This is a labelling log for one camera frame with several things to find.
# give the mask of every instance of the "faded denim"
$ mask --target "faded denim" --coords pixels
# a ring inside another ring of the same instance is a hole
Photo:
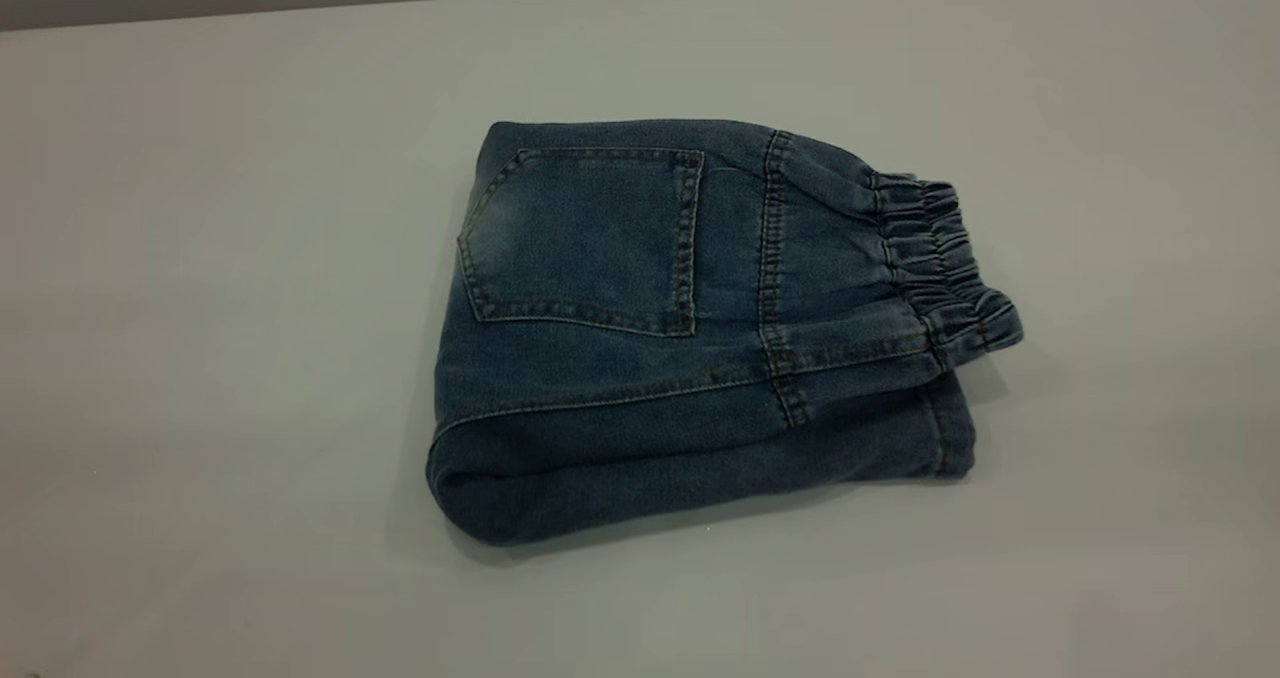
[[[736,122],[498,123],[435,367],[445,516],[511,545],[955,478],[956,365],[1021,339],[947,183]]]

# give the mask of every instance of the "jeans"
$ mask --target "jeans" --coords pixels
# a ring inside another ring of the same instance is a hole
[[[512,545],[865,478],[956,478],[955,377],[1021,339],[955,189],[736,122],[489,130],[426,477]]]

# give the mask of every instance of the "seam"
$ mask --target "seam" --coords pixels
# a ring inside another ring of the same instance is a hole
[[[933,404],[932,390],[928,386],[916,388],[919,391],[920,400],[923,400],[924,407],[929,411],[929,417],[933,418],[933,430],[938,435],[938,459],[937,466],[933,468],[933,477],[937,478],[947,469],[947,461],[950,461],[950,438],[947,436],[946,429],[942,429],[942,418],[938,414],[937,406]]]
[[[675,281],[675,308],[680,326],[685,335],[695,335],[698,312],[694,304],[694,249],[695,230],[698,228],[698,192],[701,184],[703,164],[707,155],[703,151],[686,151],[692,154],[686,162],[681,164],[684,180],[680,191],[680,214],[676,217],[676,257],[673,258]]]
[[[826,371],[838,371],[838,368],[851,368],[855,365],[877,363],[879,359],[892,359],[892,358],[906,358],[906,356],[918,356],[928,353],[928,347],[918,347],[918,349],[901,351],[901,353],[890,356],[874,356],[874,358],[860,358],[860,359],[845,359],[844,362],[833,362],[828,365],[813,365],[813,367],[797,368],[792,376],[809,376],[809,374],[823,374]],[[728,368],[724,374],[732,374],[742,371],[741,368]],[[694,377],[686,377],[684,381],[695,381],[695,379],[703,376],[714,376],[716,372],[699,374]],[[724,379],[721,382],[708,382],[700,386],[686,386],[686,388],[667,388],[667,390],[653,390],[641,391],[641,394],[634,395],[613,395],[613,397],[595,397],[590,399],[586,397],[584,399],[576,400],[550,400],[550,403],[534,403],[524,406],[495,406],[495,408],[483,411],[479,413],[462,414],[461,418],[449,420],[448,423],[436,429],[435,438],[443,435],[443,432],[449,431],[449,429],[456,429],[462,426],[462,423],[471,423],[475,420],[484,418],[497,418],[499,414],[517,414],[517,413],[545,413],[548,411],[572,411],[579,408],[600,408],[600,406],[627,406],[632,403],[645,403],[645,400],[658,400],[664,399],[664,397],[680,397],[690,394],[700,394],[700,391],[717,391],[721,388],[740,388],[740,386],[753,386],[759,385],[759,382],[772,382],[772,376],[765,376],[764,374],[745,374],[741,377]]]
[[[764,201],[760,209],[760,276],[756,292],[756,321],[760,347],[764,351],[773,390],[778,395],[787,426],[809,420],[804,395],[791,374],[794,365],[787,354],[786,339],[780,330],[781,264],[783,239],[782,162],[791,146],[791,134],[774,130],[764,152]]]

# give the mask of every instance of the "white table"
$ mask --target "white table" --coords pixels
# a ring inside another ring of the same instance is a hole
[[[1276,675],[1276,0],[448,0],[0,35],[0,675]],[[430,368],[490,122],[955,182],[955,486],[520,550]]]

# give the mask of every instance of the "gathered waistband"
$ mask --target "gathered waistband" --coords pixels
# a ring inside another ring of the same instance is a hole
[[[870,182],[884,264],[938,362],[951,368],[1021,340],[1012,302],[979,278],[951,183],[878,171]]]

